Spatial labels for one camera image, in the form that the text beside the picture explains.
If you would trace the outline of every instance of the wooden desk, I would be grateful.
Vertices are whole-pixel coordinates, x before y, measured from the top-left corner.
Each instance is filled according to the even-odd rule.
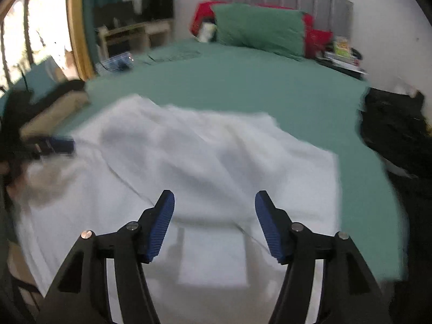
[[[172,39],[173,19],[163,19],[159,21],[141,22],[124,27],[108,30],[107,27],[98,28],[98,35],[101,42],[102,57],[109,58],[108,46],[121,43],[123,41],[137,41],[139,51],[148,50],[150,45],[150,36],[163,34],[163,44],[167,44]]]

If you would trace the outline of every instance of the yellow curtain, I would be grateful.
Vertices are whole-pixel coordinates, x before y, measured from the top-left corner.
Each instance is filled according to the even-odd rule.
[[[90,61],[83,24],[83,0],[67,0],[67,23],[76,69],[81,79],[87,80],[95,76]]]

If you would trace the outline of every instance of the screw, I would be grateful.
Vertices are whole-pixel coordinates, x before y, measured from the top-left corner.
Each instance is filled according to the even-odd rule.
[[[343,231],[339,231],[338,232],[338,236],[342,239],[342,240],[348,240],[349,239],[349,235],[348,233],[345,233]]]
[[[138,222],[129,222],[129,223],[126,225],[126,229],[127,229],[127,230],[137,230],[139,226],[140,226],[140,225],[138,224]]]
[[[92,233],[91,230],[84,230],[84,231],[81,233],[81,237],[82,237],[83,239],[88,239],[88,238],[90,238],[91,235],[93,235],[93,233]]]
[[[294,231],[302,231],[304,228],[303,224],[301,223],[293,223],[291,224],[291,229]]]

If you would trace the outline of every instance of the white sheet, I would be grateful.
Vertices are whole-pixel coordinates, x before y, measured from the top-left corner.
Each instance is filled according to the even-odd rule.
[[[76,156],[32,165],[18,201],[16,230],[43,294],[82,230],[118,230],[163,189],[174,193],[175,211],[159,256],[144,266],[161,323],[268,322],[286,267],[270,256],[256,218],[259,190],[293,221],[338,231],[336,156],[266,114],[159,107],[132,95],[73,136]],[[108,281],[113,320],[121,322],[114,274]],[[315,284],[310,323],[319,292]]]

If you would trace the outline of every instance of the green bed sheet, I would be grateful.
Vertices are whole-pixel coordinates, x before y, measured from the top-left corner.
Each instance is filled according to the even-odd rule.
[[[402,223],[396,197],[379,158],[358,135],[366,82],[311,60],[194,40],[150,55],[155,61],[136,56],[133,70],[89,81],[92,104],[58,133],[70,132],[105,106],[134,93],[159,105],[267,112],[284,131],[338,155],[342,229],[378,280],[400,276]]]

